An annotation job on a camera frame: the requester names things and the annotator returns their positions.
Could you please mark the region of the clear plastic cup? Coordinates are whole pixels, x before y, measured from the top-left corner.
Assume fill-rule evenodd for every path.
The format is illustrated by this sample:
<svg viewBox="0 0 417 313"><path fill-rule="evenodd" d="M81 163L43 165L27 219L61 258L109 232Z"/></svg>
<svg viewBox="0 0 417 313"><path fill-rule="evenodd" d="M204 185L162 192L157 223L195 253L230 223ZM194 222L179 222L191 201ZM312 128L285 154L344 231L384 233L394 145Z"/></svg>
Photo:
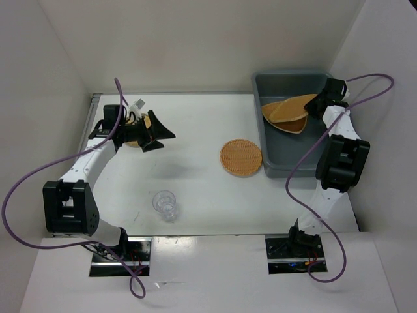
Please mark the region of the clear plastic cup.
<svg viewBox="0 0 417 313"><path fill-rule="evenodd" d="M177 219L177 201L172 192L162 190L156 193L152 199L152 206L166 222Z"/></svg>

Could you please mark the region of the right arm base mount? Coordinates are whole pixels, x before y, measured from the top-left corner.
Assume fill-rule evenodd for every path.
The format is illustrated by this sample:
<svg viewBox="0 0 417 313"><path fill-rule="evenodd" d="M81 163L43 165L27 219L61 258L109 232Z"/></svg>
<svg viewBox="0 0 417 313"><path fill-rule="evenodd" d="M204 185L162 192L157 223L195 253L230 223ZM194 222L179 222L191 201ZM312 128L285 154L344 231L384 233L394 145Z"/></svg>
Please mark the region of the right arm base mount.
<svg viewBox="0 0 417 313"><path fill-rule="evenodd" d="M266 235L265 246L270 275L307 273L310 265L312 273L328 271L321 240L313 248L293 248L284 235Z"/></svg>

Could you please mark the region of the round woven bamboo tray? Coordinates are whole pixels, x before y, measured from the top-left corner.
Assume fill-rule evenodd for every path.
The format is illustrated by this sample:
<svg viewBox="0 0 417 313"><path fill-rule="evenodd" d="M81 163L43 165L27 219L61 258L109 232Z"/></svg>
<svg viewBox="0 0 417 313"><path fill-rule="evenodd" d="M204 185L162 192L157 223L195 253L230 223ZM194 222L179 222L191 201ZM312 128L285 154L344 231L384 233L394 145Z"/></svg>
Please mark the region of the round woven bamboo tray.
<svg viewBox="0 0 417 313"><path fill-rule="evenodd" d="M261 167L263 157L260 148L253 142L234 139L221 148L220 162L228 173L238 177L249 177Z"/></svg>

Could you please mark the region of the square woven bamboo tray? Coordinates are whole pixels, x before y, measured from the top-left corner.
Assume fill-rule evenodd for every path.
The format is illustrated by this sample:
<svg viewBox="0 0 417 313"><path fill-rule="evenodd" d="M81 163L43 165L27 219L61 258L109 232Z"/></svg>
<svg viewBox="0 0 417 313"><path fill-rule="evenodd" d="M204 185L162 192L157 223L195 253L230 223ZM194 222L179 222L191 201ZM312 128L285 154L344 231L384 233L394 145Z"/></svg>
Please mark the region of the square woven bamboo tray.
<svg viewBox="0 0 417 313"><path fill-rule="evenodd" d="M284 123L300 120L308 115L304 106L317 94L307 94L272 102L261 107L264 117L272 123Z"/></svg>

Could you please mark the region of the fan-shaped woven bamboo tray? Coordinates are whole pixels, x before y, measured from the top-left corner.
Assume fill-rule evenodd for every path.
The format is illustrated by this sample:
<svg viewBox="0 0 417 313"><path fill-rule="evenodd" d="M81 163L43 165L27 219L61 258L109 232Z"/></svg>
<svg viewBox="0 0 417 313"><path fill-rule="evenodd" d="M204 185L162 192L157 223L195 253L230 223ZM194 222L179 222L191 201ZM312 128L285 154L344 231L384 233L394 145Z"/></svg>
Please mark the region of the fan-shaped woven bamboo tray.
<svg viewBox="0 0 417 313"><path fill-rule="evenodd" d="M272 125L274 128L286 132L289 134L300 134L304 131L307 123L308 123L308 117L305 116L301 119L298 119L296 121L286 121L286 122L279 122L279 123L273 123L266 120L270 125Z"/></svg>

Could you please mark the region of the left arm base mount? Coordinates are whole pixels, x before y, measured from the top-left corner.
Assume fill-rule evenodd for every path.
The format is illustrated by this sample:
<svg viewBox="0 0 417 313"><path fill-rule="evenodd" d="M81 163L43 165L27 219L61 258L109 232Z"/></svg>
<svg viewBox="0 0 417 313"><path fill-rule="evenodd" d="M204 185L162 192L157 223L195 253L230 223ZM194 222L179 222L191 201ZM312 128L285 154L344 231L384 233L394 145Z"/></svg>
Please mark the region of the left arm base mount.
<svg viewBox="0 0 417 313"><path fill-rule="evenodd" d="M151 248L151 237L129 237L124 248L111 247L112 251L125 262L130 270L140 277L149 276ZM84 249L93 254L89 277L130 276L120 261L101 246L85 245Z"/></svg>

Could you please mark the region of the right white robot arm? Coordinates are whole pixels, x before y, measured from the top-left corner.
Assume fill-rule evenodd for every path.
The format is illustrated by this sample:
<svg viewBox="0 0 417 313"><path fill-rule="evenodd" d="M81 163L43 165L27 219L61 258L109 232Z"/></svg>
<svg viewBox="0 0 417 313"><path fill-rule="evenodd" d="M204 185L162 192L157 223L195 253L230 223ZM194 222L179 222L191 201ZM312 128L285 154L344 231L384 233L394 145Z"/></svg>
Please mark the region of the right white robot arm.
<svg viewBox="0 0 417 313"><path fill-rule="evenodd" d="M297 258L312 256L317 248L323 222L340 197L357 185L362 174L370 143L357 135L350 117L347 83L327 79L323 90L304 108L311 117L320 119L328 130L328 140L317 163L317 187L306 212L290 227L286 249Z"/></svg>

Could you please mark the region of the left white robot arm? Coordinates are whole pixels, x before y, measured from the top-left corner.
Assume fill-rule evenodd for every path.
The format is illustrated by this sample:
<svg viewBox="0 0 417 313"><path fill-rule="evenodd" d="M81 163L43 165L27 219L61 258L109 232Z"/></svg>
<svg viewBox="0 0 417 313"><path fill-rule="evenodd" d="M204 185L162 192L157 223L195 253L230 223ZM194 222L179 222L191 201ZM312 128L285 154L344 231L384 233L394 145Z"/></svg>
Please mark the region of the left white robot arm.
<svg viewBox="0 0 417 313"><path fill-rule="evenodd" d="M47 181L42 189L46 229L52 234L74 235L107 246L117 261L130 253L127 232L100 217L93 188L107 163L126 143L136 142L144 152L161 149L162 140L175 137L155 116L133 113L133 121L120 106L103 108L103 119L90 133L83 155L58 180Z"/></svg>

